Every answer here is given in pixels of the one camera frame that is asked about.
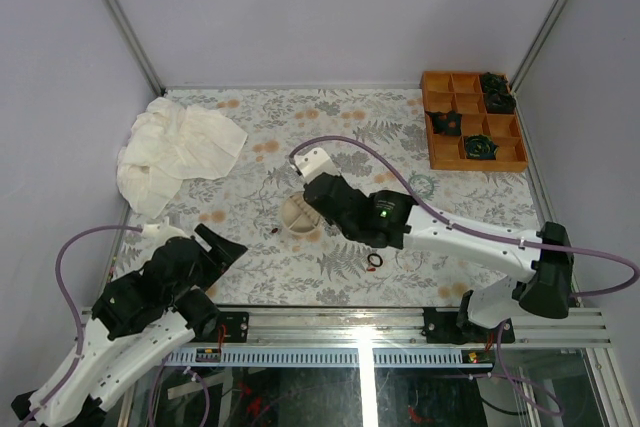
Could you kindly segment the beige round jewelry case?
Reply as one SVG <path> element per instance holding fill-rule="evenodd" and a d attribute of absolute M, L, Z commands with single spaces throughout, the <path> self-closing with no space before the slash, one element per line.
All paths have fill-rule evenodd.
<path fill-rule="evenodd" d="M 319 229 L 321 215 L 305 202 L 301 192 L 296 192 L 283 202 L 280 221 L 289 234 L 307 236 Z"/>

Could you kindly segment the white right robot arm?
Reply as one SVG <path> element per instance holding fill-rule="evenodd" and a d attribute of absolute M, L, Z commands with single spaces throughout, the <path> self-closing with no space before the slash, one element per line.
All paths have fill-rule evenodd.
<path fill-rule="evenodd" d="M 569 314 L 574 258 L 560 224 L 512 231 L 459 217 L 443 221 L 409 195 L 389 190 L 366 195 L 329 173 L 306 182 L 303 198 L 350 241 L 432 251 L 502 273 L 502 280 L 464 293 L 455 319 L 464 341 L 482 339 L 515 315 L 558 320 Z"/>

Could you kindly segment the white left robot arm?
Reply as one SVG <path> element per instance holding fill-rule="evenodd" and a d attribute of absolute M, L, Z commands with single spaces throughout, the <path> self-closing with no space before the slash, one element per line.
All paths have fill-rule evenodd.
<path fill-rule="evenodd" d="M 192 236 L 168 222 L 136 233 L 155 243 L 151 257 L 107 283 L 83 320 L 66 286 L 59 287 L 76 324 L 76 341 L 39 389 L 14 398 L 25 426 L 98 426 L 119 398 L 153 366 L 192 341 L 223 328 L 210 289 L 247 252 L 203 224 Z"/>

